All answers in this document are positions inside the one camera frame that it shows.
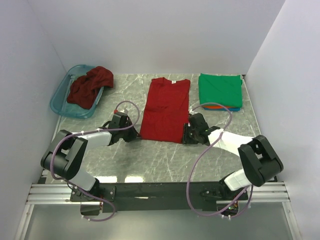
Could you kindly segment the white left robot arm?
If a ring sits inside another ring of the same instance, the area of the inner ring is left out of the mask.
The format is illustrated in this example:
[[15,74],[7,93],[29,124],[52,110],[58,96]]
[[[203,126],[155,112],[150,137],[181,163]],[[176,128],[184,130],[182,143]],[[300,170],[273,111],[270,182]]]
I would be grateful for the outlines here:
[[121,139],[129,143],[139,137],[129,116],[116,111],[112,120],[88,134],[60,130],[44,153],[40,165],[81,188],[82,195],[88,201],[94,201],[100,196],[100,182],[81,168],[86,151],[111,146]]

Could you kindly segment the bright red t shirt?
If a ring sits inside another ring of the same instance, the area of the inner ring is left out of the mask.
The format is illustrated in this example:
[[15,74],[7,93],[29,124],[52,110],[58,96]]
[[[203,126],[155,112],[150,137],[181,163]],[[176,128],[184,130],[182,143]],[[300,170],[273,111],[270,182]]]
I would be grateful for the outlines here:
[[189,117],[190,85],[189,79],[151,80],[140,128],[143,140],[182,143]]

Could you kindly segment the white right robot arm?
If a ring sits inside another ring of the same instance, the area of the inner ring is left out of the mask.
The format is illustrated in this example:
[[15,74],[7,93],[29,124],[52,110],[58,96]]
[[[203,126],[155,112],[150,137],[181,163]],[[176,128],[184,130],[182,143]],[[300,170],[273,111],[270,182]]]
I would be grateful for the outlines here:
[[243,136],[218,126],[209,127],[201,113],[191,114],[184,124],[182,143],[212,145],[239,157],[242,168],[223,177],[213,189],[201,194],[217,200],[230,200],[238,190],[253,185],[260,187],[283,171],[284,165],[263,135]]

